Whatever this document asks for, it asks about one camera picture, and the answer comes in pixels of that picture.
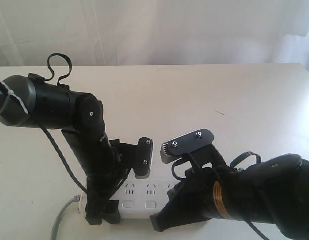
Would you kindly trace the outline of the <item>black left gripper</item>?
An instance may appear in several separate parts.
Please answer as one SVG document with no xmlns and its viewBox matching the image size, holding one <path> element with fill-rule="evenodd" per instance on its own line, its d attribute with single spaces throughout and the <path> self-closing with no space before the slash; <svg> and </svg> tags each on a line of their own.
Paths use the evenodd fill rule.
<svg viewBox="0 0 309 240">
<path fill-rule="evenodd" d="M 109 140 L 106 133 L 91 140 L 76 131 L 61 131 L 86 175 L 87 191 L 96 191 L 101 197 L 88 194 L 85 207 L 89 225 L 120 222 L 119 200 L 109 200 L 136 165 L 136 145 Z"/>
</svg>

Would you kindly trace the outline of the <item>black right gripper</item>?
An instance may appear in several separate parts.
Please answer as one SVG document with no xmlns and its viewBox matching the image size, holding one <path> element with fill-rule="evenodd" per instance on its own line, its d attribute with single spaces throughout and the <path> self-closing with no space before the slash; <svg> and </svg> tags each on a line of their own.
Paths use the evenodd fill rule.
<svg viewBox="0 0 309 240">
<path fill-rule="evenodd" d="M 234 211 L 217 174 L 204 169 L 205 177 L 186 171 L 186 178 L 167 192 L 169 201 L 150 216 L 154 231 L 206 222 L 211 219 L 234 220 Z"/>
</svg>

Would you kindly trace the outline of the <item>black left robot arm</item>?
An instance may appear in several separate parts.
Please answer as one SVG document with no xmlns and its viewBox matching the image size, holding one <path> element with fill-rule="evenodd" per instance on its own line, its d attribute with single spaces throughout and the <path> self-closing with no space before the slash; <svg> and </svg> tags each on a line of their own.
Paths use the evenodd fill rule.
<svg viewBox="0 0 309 240">
<path fill-rule="evenodd" d="M 119 202 L 112 196 L 130 170 L 147 174 L 150 139 L 136 145 L 109 140 L 103 105 L 90 93 L 74 92 L 66 85 L 51 85 L 37 76 L 11 76 L 0 81 L 0 122 L 5 126 L 60 130 L 86 175 L 86 221 L 117 224 Z"/>
</svg>

